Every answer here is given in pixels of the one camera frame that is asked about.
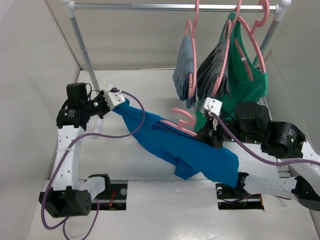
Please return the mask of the blue t shirt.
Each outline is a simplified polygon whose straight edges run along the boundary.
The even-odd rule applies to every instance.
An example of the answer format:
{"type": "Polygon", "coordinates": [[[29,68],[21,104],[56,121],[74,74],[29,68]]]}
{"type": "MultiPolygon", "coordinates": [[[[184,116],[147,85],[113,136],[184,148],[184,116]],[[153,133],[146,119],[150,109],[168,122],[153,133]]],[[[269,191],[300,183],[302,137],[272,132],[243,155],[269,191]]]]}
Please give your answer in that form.
{"type": "Polygon", "coordinates": [[[133,137],[148,152],[175,166],[175,175],[187,180],[198,173],[213,181],[235,187],[238,157],[217,149],[172,127],[165,128],[159,115],[130,106],[127,99],[113,110],[120,115],[133,137]]]}

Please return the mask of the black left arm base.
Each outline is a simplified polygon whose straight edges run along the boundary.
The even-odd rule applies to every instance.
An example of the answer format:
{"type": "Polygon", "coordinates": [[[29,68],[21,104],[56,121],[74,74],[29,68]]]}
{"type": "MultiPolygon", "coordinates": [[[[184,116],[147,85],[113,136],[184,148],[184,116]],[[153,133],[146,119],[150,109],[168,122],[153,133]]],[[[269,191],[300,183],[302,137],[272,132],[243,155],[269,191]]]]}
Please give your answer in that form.
{"type": "Polygon", "coordinates": [[[111,181],[108,174],[92,174],[88,178],[102,177],[105,180],[105,190],[92,201],[91,210],[97,210],[97,200],[100,211],[125,211],[127,207],[128,183],[126,181],[111,181]]]}

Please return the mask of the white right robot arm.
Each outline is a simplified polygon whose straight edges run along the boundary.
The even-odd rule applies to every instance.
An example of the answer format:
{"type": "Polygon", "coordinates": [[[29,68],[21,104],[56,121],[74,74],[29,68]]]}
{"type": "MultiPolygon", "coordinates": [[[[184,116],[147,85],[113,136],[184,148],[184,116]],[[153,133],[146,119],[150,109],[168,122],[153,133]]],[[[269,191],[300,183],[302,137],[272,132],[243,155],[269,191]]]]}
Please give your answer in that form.
{"type": "Polygon", "coordinates": [[[217,99],[207,97],[198,109],[206,122],[196,140],[217,149],[224,142],[237,143],[263,163],[277,167],[291,165],[298,173],[281,179],[239,172],[231,184],[235,196],[266,194],[320,210],[320,156],[297,126],[271,120],[268,108],[254,101],[238,104],[230,120],[223,119],[225,112],[217,99]]]}

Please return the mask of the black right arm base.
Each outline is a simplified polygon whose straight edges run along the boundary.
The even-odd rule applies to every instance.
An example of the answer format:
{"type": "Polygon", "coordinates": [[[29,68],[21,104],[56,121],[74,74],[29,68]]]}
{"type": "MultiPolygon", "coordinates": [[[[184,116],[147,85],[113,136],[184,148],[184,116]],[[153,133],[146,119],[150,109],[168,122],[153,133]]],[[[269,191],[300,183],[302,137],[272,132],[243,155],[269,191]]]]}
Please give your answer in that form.
{"type": "Polygon", "coordinates": [[[248,173],[239,172],[235,188],[222,183],[215,185],[219,210],[265,210],[260,194],[250,194],[244,190],[248,176],[248,173]]]}

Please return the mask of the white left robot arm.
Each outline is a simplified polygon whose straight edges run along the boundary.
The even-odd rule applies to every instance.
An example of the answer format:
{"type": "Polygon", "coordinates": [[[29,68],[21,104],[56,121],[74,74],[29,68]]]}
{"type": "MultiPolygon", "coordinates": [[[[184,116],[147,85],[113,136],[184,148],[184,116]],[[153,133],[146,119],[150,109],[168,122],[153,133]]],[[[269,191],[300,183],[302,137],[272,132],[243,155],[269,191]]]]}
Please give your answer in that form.
{"type": "Polygon", "coordinates": [[[107,198],[112,192],[107,174],[92,174],[80,183],[79,163],[82,138],[92,116],[101,117],[109,107],[99,92],[94,99],[87,93],[86,83],[66,86],[67,99],[56,118],[58,145],[48,192],[39,194],[39,202],[53,218],[87,216],[92,201],[107,198]]]}

